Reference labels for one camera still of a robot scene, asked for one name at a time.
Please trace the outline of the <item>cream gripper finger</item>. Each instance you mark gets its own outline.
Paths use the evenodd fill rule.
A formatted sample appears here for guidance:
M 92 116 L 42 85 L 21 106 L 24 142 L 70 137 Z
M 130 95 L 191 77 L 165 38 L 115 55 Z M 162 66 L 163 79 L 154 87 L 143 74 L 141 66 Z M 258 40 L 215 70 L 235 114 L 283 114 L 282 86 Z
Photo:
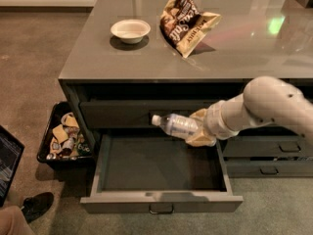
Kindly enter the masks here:
M 215 138 L 212 136 L 204 135 L 201 133 L 193 134 L 192 136 L 188 137 L 185 142 L 193 147 L 202 147 L 208 146 L 212 147 L 215 145 Z
M 190 115 L 190 118 L 196 119 L 198 121 L 203 121 L 205 118 L 206 112 L 207 112 L 206 108 L 197 110 Z

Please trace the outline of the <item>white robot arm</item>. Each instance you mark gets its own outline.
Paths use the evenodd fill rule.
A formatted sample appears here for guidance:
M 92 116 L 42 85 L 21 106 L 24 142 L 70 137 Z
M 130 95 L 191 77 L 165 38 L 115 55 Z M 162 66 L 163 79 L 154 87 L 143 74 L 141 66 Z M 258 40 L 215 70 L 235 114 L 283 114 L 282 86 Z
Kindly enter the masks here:
M 250 81 L 242 94 L 200 109 L 191 118 L 200 128 L 186 143 L 214 146 L 242 130 L 277 124 L 313 143 L 313 104 L 293 85 L 272 76 Z

